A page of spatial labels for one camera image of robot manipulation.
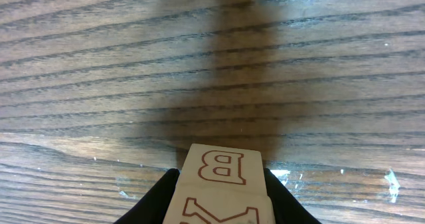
wooden table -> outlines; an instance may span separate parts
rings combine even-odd
[[[424,2],[0,0],[0,222],[112,223],[192,143],[323,223],[425,222]]]

white object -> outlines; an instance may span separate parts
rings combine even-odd
[[[273,224],[261,154],[192,144],[163,223]]]

wooden block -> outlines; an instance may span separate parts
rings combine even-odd
[[[193,144],[163,223],[275,223],[260,152]]]

wood grain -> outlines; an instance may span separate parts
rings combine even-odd
[[[0,0],[0,222],[112,223],[196,142],[323,223],[424,223],[424,1]]]

letter b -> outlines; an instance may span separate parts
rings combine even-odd
[[[234,152],[208,151],[202,155],[204,166],[199,168],[198,175],[207,181],[246,185],[241,174],[243,157],[244,154]]]

